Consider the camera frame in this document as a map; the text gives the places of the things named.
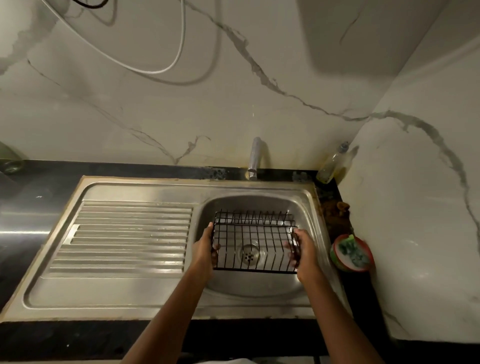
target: faucet spout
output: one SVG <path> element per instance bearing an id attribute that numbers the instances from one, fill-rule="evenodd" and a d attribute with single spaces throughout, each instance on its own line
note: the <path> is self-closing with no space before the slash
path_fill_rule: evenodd
<path id="1" fill-rule="evenodd" d="M 257 180 L 257 168 L 260 162 L 260 150 L 262 148 L 262 140 L 260 137 L 255 137 L 253 139 L 252 151 L 250 152 L 250 161 L 248 163 L 248 170 L 246 173 L 247 180 L 256 181 Z"/>

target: hand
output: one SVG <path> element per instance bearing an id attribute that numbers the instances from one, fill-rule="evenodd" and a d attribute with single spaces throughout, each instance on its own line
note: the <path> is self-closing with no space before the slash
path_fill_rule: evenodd
<path id="1" fill-rule="evenodd" d="M 290 253 L 290 264 L 297 267 L 297 277 L 302 284 L 313 275 L 321 274 L 318 266 L 317 249 L 311 236 L 306 230 L 295 229 L 294 233 L 298 236 L 300 251 L 295 254 Z"/>
<path id="2" fill-rule="evenodd" d="M 209 280 L 212 277 L 213 266 L 216 265 L 218 259 L 218 244 L 213 246 L 215 251 L 212 252 L 212 244 L 210 242 L 212 229 L 213 223 L 210 222 L 204 229 L 204 233 L 200 240 L 193 244 L 192 263 L 190 264 L 190 267 L 197 269 L 206 280 Z"/>

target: rack wire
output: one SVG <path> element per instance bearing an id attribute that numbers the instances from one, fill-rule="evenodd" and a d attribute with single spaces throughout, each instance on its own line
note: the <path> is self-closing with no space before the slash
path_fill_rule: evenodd
<path id="1" fill-rule="evenodd" d="M 216 212 L 211 241 L 219 249 L 214 269 L 296 274 L 288 256 L 300 253 L 296 227 L 288 211 Z"/>

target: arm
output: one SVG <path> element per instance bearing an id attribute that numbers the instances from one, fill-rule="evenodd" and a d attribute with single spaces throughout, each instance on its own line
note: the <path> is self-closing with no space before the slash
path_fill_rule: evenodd
<path id="1" fill-rule="evenodd" d="M 202 291 L 213 274 L 212 223 L 193 245 L 193 259 L 165 305 L 150 321 L 121 364 L 176 363 Z"/>
<path id="2" fill-rule="evenodd" d="M 305 287 L 332 362 L 383 363 L 330 287 L 318 266 L 316 248 L 308 232 L 296 229 L 295 233 L 301 246 L 297 277 Z"/>

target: black countertop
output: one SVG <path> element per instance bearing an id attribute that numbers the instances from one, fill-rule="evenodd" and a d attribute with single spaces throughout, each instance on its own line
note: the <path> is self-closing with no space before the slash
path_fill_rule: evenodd
<path id="1" fill-rule="evenodd" d="M 19 173 L 0 175 L 0 308 L 12 296 L 83 175 L 242 180 L 244 173 L 245 169 L 239 168 L 27 161 Z M 259 170 L 258 178 L 309 181 L 314 180 L 314 174 Z M 341 201 L 335 182 L 318 185 L 317 192 L 330 239 L 350 232 L 348 219 L 331 216 L 325 210 L 325 206 Z M 398 345 L 388 337 L 369 273 L 340 275 L 356 322 L 382 357 L 396 361 Z M 0 324 L 0 361 L 119 359 L 147 323 L 4 322 Z M 410 352 L 405 348 L 411 348 L 412 343 L 400 343 L 400 347 Z M 316 321 L 307 319 L 193 320 L 182 351 L 193 353 L 196 359 L 327 354 Z"/>

